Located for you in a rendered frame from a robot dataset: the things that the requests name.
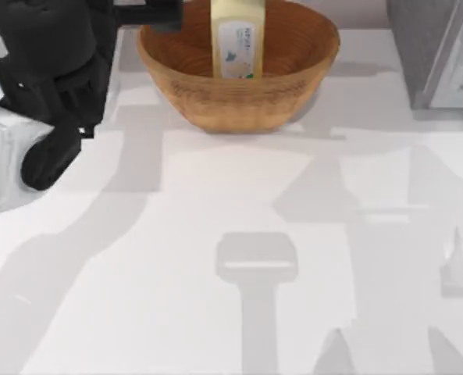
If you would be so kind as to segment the pale yellow bottle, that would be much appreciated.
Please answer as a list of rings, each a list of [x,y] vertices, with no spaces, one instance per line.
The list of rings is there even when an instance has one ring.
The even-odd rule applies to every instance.
[[[265,0],[211,0],[210,21],[213,76],[262,77]]]

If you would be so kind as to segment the brown wooden bowl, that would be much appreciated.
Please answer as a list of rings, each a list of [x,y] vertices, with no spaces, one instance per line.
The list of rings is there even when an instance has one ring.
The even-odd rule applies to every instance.
[[[175,110],[210,133],[251,134],[283,126],[313,96],[340,50],[335,23],[289,0],[265,0],[263,75],[215,78],[211,0],[183,4],[180,32],[142,26],[137,50]]]

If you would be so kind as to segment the grey cabinet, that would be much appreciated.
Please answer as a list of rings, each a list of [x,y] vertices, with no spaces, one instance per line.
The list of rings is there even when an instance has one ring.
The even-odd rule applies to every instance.
[[[463,109],[463,0],[386,0],[413,109]]]

